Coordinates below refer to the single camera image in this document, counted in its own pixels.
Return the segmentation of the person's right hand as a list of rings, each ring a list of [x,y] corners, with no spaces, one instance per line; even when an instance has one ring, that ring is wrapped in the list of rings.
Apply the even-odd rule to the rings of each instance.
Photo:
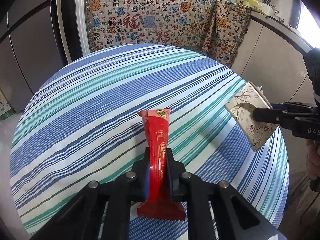
[[[320,174],[319,146],[312,140],[306,141],[306,166],[311,180],[316,180]]]

